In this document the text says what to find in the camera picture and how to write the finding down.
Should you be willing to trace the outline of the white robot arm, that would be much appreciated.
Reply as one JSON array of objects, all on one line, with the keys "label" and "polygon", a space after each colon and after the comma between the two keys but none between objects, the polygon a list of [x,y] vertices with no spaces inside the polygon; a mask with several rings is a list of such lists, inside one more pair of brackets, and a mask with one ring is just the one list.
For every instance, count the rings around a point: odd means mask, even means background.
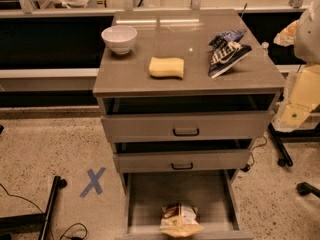
[{"label": "white robot arm", "polygon": [[284,100],[273,119],[282,132],[298,129],[320,105],[320,0],[313,0],[301,17],[276,35],[273,42],[294,46],[294,55],[306,65],[289,75]]}]

